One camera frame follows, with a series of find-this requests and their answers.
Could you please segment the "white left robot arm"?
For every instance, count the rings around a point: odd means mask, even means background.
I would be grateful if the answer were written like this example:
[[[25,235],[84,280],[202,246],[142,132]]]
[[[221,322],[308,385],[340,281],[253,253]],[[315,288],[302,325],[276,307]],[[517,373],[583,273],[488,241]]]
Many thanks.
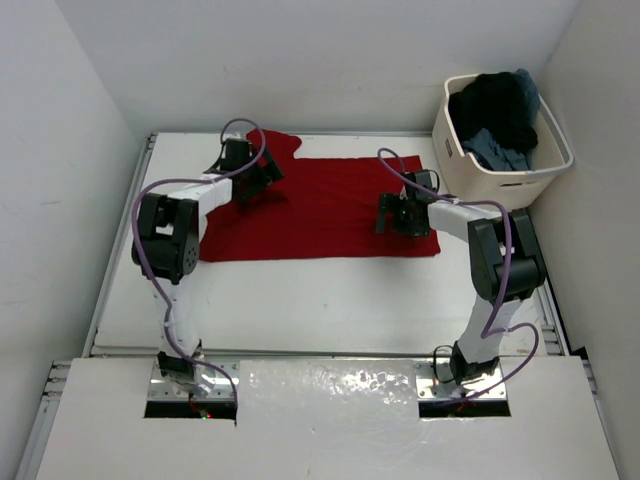
[[[222,140],[219,158],[199,178],[154,182],[134,200],[132,260],[163,304],[157,360],[164,377],[193,384],[214,368],[201,355],[189,294],[207,215],[232,201],[246,202],[283,178],[259,133],[256,141]]]

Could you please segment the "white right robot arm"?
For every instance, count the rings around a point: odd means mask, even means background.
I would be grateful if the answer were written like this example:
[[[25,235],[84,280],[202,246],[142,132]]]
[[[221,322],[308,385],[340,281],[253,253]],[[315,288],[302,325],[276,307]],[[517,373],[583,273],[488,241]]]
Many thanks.
[[[449,369],[460,385],[493,372],[504,335],[519,329],[511,319],[547,276],[531,217],[494,201],[461,201],[432,188],[431,172],[401,175],[398,194],[382,193],[376,232],[392,230],[408,237],[445,232],[468,246],[476,292],[467,326],[451,350]]]

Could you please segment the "red t shirt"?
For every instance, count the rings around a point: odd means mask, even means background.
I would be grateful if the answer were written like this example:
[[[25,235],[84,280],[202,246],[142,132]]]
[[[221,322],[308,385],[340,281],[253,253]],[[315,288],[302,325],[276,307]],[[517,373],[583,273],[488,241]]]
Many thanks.
[[[375,231],[378,201],[403,182],[377,158],[298,158],[297,136],[252,130],[284,174],[245,203],[230,202],[207,216],[200,242],[203,262],[331,257],[433,257],[435,233],[408,237]]]

